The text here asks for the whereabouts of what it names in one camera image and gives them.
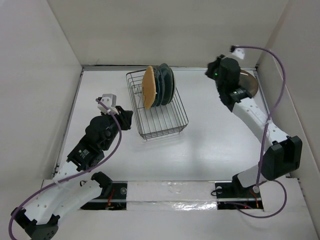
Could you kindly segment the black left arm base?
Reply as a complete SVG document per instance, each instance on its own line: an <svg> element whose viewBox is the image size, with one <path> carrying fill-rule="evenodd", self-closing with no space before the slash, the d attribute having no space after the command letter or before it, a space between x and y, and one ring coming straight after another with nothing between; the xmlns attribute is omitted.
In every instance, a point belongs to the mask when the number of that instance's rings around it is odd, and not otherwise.
<svg viewBox="0 0 320 240"><path fill-rule="evenodd" d="M94 173L91 180L98 182L100 195L84 204L81 210L122 211L127 209L127 181L113 181L101 171Z"/></svg>

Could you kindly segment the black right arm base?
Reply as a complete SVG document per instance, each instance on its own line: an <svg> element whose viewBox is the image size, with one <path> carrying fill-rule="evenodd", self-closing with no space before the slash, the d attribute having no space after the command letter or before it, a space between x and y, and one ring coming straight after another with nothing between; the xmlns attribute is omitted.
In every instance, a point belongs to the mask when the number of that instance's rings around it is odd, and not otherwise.
<svg viewBox="0 0 320 240"><path fill-rule="evenodd" d="M210 193L216 197L219 210L262 210L264 208L261 194L255 193L253 187L243 188L235 177L232 181L214 183Z"/></svg>

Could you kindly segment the teal scalloped plate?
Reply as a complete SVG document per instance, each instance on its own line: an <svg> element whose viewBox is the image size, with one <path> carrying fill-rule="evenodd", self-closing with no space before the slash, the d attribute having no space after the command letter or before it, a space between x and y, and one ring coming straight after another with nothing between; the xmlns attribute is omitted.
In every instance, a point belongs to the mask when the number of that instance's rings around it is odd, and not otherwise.
<svg viewBox="0 0 320 240"><path fill-rule="evenodd" d="M163 84L162 84L162 75L158 66L153 66L154 72L154 81L156 87L155 99L153 101L152 107L158 107L161 103L162 93L163 93Z"/></svg>

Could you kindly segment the woven bamboo plate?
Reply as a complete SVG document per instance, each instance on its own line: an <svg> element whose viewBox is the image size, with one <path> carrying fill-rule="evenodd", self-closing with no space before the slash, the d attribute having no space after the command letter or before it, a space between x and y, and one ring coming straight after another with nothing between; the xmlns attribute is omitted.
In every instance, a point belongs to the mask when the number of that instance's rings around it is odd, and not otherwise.
<svg viewBox="0 0 320 240"><path fill-rule="evenodd" d="M143 105L150 109L156 99L157 89L155 72L152 66L148 66L142 78Z"/></svg>

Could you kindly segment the grey-blue round plate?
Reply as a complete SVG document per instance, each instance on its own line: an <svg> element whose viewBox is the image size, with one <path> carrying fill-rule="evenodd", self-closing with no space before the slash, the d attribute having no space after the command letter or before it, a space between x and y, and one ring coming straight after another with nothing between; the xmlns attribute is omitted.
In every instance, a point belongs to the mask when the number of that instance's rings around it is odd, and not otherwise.
<svg viewBox="0 0 320 240"><path fill-rule="evenodd" d="M164 96L161 101L161 105L165 106L173 99L175 91L174 75L172 69L166 63L162 63L160 65L160 72L162 73L164 80Z"/></svg>

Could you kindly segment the brown speckled plate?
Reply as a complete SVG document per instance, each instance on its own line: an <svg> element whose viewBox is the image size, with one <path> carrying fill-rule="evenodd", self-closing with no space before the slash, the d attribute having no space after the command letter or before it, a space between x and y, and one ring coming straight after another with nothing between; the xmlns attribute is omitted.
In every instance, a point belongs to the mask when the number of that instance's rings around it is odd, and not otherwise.
<svg viewBox="0 0 320 240"><path fill-rule="evenodd" d="M242 69L240 70L239 85L246 89L252 97L259 90L258 80L252 74Z"/></svg>

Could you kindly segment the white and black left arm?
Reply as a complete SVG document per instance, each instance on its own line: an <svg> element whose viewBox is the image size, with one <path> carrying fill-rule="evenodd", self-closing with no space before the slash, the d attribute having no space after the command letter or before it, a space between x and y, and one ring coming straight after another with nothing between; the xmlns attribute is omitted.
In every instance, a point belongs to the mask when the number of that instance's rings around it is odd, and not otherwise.
<svg viewBox="0 0 320 240"><path fill-rule="evenodd" d="M100 107L101 114L90 121L52 182L11 212L10 239L15 239L13 224L17 223L32 240L50 240L67 213L96 197L104 199L111 194L113 181L105 173L93 170L117 151L123 131L131 129L133 111L103 103Z"/></svg>

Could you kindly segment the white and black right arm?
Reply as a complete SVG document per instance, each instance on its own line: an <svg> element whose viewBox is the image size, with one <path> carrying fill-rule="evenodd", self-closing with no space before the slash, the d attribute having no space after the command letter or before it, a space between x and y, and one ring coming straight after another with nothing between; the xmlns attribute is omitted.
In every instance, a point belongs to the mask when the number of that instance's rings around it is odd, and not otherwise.
<svg viewBox="0 0 320 240"><path fill-rule="evenodd" d="M232 178L231 191L242 197L250 187L273 181L300 167L303 142L278 128L256 104L251 87L241 83L237 60L220 55L207 65L206 76L215 81L221 102L251 130L261 143L257 165Z"/></svg>

